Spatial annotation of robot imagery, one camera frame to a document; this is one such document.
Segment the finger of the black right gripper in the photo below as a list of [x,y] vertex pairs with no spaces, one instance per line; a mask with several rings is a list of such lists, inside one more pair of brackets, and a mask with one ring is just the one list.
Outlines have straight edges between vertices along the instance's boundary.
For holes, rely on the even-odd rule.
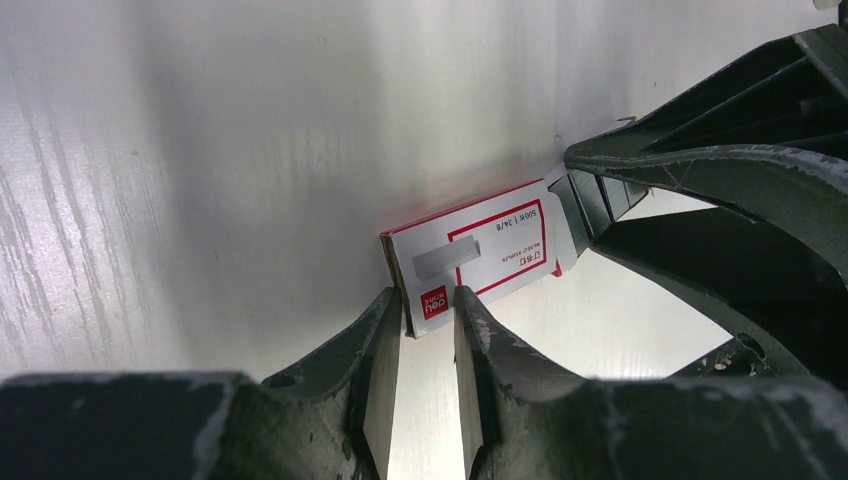
[[565,164],[722,207],[723,220],[619,227],[598,248],[708,286],[847,278],[847,32],[769,41]]
[[591,248],[730,334],[691,372],[812,375],[847,388],[847,286],[777,227],[713,208],[620,221]]

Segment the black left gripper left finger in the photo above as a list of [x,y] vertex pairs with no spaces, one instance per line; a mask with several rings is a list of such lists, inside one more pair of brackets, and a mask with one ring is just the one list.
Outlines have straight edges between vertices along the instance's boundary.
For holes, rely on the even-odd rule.
[[255,381],[238,371],[21,375],[1,385],[5,479],[383,479],[402,298]]

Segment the red white staple box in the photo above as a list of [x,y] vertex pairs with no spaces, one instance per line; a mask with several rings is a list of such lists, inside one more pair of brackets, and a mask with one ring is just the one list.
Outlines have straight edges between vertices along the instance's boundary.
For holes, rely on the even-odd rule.
[[578,257],[560,199],[543,179],[383,231],[380,240],[412,338],[452,321],[458,286],[492,302],[562,275]]

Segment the box of staples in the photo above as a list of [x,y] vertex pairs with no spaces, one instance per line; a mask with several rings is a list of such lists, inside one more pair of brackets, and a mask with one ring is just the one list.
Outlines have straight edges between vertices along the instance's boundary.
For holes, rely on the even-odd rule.
[[564,165],[552,170],[545,181],[563,210],[577,258],[650,192],[649,187]]

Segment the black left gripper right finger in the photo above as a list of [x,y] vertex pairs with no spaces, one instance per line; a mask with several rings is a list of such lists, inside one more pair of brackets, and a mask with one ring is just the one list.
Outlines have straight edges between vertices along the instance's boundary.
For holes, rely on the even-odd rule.
[[592,380],[454,295],[469,479],[843,479],[847,401],[819,379]]

